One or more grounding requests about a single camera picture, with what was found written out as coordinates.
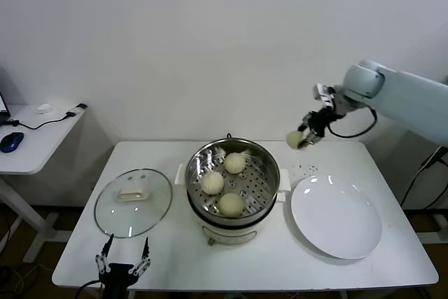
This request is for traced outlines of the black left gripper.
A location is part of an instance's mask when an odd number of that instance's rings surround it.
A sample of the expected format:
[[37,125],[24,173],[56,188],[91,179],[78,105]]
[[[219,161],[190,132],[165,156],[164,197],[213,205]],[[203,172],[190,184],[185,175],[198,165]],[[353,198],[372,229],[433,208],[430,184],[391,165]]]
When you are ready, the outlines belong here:
[[150,249],[148,239],[145,240],[140,261],[136,265],[111,263],[108,254],[113,243],[114,234],[111,234],[103,246],[101,253],[95,256],[99,280],[104,286],[101,299],[124,299],[127,289],[137,283],[142,275],[151,265]]

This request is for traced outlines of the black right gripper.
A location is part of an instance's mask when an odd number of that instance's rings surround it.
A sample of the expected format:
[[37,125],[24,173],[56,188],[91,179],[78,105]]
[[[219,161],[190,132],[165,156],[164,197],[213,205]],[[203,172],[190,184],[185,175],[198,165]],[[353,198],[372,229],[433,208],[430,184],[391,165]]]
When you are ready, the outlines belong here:
[[327,126],[337,120],[337,114],[332,108],[322,108],[319,111],[309,112],[302,119],[302,122],[297,130],[299,132],[304,132],[309,127],[310,119],[311,130],[306,134],[302,134],[302,140],[299,143],[299,148],[305,148],[320,142],[320,140],[324,138],[325,129]]

